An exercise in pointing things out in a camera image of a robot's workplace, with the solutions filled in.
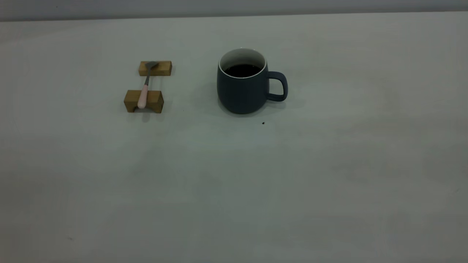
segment pink spoon handle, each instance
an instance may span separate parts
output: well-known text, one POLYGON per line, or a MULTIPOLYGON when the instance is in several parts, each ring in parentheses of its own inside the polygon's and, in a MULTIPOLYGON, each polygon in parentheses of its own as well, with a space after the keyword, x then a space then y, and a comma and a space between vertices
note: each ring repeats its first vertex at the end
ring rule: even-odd
POLYGON ((146 107, 146 97, 148 96, 148 85, 144 85, 138 99, 138 108, 144 109, 146 107))

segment spoon handle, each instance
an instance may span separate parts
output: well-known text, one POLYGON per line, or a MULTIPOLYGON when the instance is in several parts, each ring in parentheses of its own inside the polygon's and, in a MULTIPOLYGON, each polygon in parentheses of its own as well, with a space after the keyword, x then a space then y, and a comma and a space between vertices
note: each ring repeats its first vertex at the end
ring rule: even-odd
POLYGON ((139 109, 144 109, 146 107, 146 98, 148 97, 148 81, 149 76, 146 77, 145 85, 143 86, 140 93, 140 98, 138 99, 137 105, 139 109))

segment spoon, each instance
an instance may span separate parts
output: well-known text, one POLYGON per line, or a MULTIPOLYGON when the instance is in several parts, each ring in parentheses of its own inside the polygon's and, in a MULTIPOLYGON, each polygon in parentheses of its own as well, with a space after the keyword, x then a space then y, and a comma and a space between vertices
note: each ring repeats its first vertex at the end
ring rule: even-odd
POLYGON ((146 69, 148 70, 148 76, 146 76, 146 81, 145 85, 143 86, 143 89, 141 90, 140 93, 140 98, 138 99, 138 108, 139 109, 144 109, 146 107, 146 98, 148 97, 148 83, 149 83, 149 75, 151 73, 151 68, 156 66, 158 62, 156 61, 150 61, 145 64, 146 69))

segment mug rim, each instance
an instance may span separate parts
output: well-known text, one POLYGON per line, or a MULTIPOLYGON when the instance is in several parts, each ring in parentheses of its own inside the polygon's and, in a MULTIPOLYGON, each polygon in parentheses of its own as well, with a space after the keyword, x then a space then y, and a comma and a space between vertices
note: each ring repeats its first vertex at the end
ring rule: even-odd
POLYGON ((230 77, 230 78, 233 78, 233 79, 248 79, 248 78, 255 77, 255 76, 257 76, 258 74, 262 73, 262 72, 265 70, 266 65, 267 65, 267 63, 266 63, 266 58, 265 58, 265 56, 264 56, 262 53, 260 53, 259 51, 255 50, 255 49, 253 49, 253 48, 245 48, 245 47, 236 48, 236 49, 233 49, 233 50, 230 50, 230 51, 224 53, 224 55, 222 55, 221 58, 220 58, 219 61, 218 61, 218 68, 221 70, 221 72, 224 73, 224 75, 226 75, 226 76, 228 76, 228 77, 230 77), (257 52, 260 56, 262 56, 263 60, 265 61, 265 64, 263 65, 263 68, 262 68, 257 74, 252 75, 252 76, 249 76, 249 77, 242 77, 242 78, 240 78, 240 77, 234 77, 234 76, 231 76, 231 75, 227 74, 227 73, 224 72, 224 70, 221 68, 221 60, 223 59, 223 57, 224 57, 226 54, 228 54, 228 53, 231 52, 231 51, 241 50, 241 49, 244 49, 244 50, 252 50, 252 51, 257 52))

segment wooden block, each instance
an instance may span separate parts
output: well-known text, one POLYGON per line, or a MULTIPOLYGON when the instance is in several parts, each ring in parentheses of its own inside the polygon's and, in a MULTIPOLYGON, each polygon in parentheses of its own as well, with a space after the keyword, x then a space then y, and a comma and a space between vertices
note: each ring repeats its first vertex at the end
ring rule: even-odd
MULTIPOLYGON (((124 104, 128 112, 135 112, 140 98, 141 90, 128 90, 125 95, 124 104)), ((148 91, 148 97, 146 98, 146 108, 152 109, 156 113, 161 113, 162 106, 164 105, 164 99, 162 93, 159 90, 148 91)))
MULTIPOLYGON (((138 68, 138 73, 140 76, 147 76, 148 70, 146 69, 145 64, 148 61, 142 61, 140 67, 138 68)), ((158 64, 151 68, 150 76, 170 76, 172 71, 172 62, 171 61, 158 61, 158 64)))

